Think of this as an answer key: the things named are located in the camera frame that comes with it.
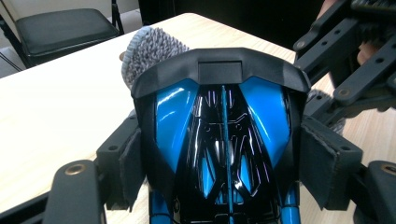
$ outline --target black plastic part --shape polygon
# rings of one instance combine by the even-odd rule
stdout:
[[[320,208],[346,210],[347,181],[361,166],[362,151],[317,120],[302,122],[300,178]]]
[[[342,105],[353,104],[390,68],[394,69],[394,64],[396,35],[334,90],[334,99]]]
[[[293,45],[293,50],[296,52],[298,58],[311,49],[336,24],[347,16],[350,11],[348,8],[349,2],[349,0],[335,1],[320,18],[312,23],[309,32],[301,36]]]
[[[358,25],[359,22],[354,19],[342,20],[301,55],[294,65],[307,73],[311,83],[318,82],[333,67],[344,63],[359,47],[361,41],[356,37]]]
[[[74,161],[58,170],[43,223],[106,223],[93,161]]]
[[[388,78],[387,86],[392,94],[396,96],[396,71]]]
[[[203,73],[210,67],[216,78]],[[292,90],[309,92],[305,74],[292,64],[253,49],[193,49],[157,63],[140,76],[131,94],[137,99],[189,78],[199,85],[238,84],[259,77]]]
[[[341,105],[331,97],[314,97],[306,103],[304,114],[317,119],[328,127],[332,127],[338,120],[354,118],[364,110],[378,109],[386,111],[396,106],[396,94],[391,87],[391,82],[394,82],[395,77],[390,77],[387,84],[379,83],[374,85],[351,105]]]
[[[368,166],[366,186],[380,223],[396,223],[396,164],[372,161]]]
[[[349,195],[350,200],[356,204],[354,213],[355,224],[365,223],[366,220],[377,222],[375,209],[370,199],[369,190],[365,184],[365,175],[367,168],[361,165],[358,172],[351,175],[347,181],[346,193]]]
[[[96,162],[99,172],[106,176],[106,183],[104,183],[104,185],[108,185],[107,190],[109,190],[109,192],[106,192],[106,208],[109,210],[123,210],[131,206],[132,202],[128,202],[124,196],[125,188],[123,187],[122,183],[125,183],[125,181],[129,180],[122,179],[121,177],[120,157],[122,153],[124,153],[125,148],[129,146],[128,144],[130,143],[130,140],[134,136],[135,132],[138,131],[137,128],[138,123],[136,117],[126,119],[96,151]],[[125,153],[134,155],[133,151],[133,149],[128,149]],[[136,172],[136,178],[142,178],[142,169],[138,169],[139,164],[132,165],[137,166],[137,170],[134,171]]]
[[[396,4],[394,0],[359,0],[352,1],[351,8],[380,21],[396,22]]]
[[[0,214],[0,223],[41,223],[49,194],[45,193]]]

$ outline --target chair leg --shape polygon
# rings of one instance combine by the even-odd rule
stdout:
[[[12,48],[17,51],[18,56],[21,58],[21,61],[25,65],[26,68],[33,67],[33,65],[29,62],[26,55],[23,52],[22,45],[20,40],[15,36],[12,30],[9,28],[7,23],[4,21],[3,17],[0,15],[0,27],[4,32],[4,36],[8,39],[9,43],[11,43]]]
[[[112,24],[113,24],[114,27],[117,27],[117,25],[119,26],[120,35],[124,35],[125,33],[124,33],[124,30],[123,30],[123,27],[122,27],[119,6],[117,5],[117,1],[116,0],[112,0],[112,4],[111,4],[111,20],[112,20]]]

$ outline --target black chair seat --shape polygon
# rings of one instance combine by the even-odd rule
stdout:
[[[16,27],[23,51],[32,65],[119,35],[107,18],[93,8],[37,14],[17,20]]]

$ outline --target screw hole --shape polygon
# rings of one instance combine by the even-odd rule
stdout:
[[[349,151],[350,147],[341,147],[341,149],[343,149],[344,151]]]
[[[378,59],[375,60],[375,62],[376,63],[382,63],[382,62],[384,62],[384,59],[383,58],[378,58]]]
[[[390,164],[382,164],[381,169],[388,174],[396,175],[396,166]]]
[[[174,211],[176,213],[180,211],[180,202],[178,200],[174,200]]]
[[[341,89],[338,93],[341,96],[348,96],[349,95],[349,90],[348,89]]]
[[[117,147],[117,146],[111,146],[111,147],[108,148],[108,150],[114,151],[114,150],[117,150],[118,148],[119,148],[119,147]]]
[[[297,43],[297,48],[301,49],[305,46],[305,42],[304,41],[300,41]]]
[[[78,175],[84,171],[85,171],[84,164],[76,164],[68,167],[64,173],[67,175]]]

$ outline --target table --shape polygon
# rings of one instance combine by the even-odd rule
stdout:
[[[292,63],[294,52],[229,26],[186,13],[153,25],[197,48],[245,47]],[[61,166],[95,158],[95,151],[134,108],[119,56],[135,32],[0,79],[0,212],[48,190]],[[314,88],[331,92],[328,79]],[[366,111],[344,136],[371,160],[396,162],[396,112]],[[347,212],[320,212],[302,187],[303,223],[353,223]],[[132,214],[107,211],[108,223],[149,223],[143,186]]]

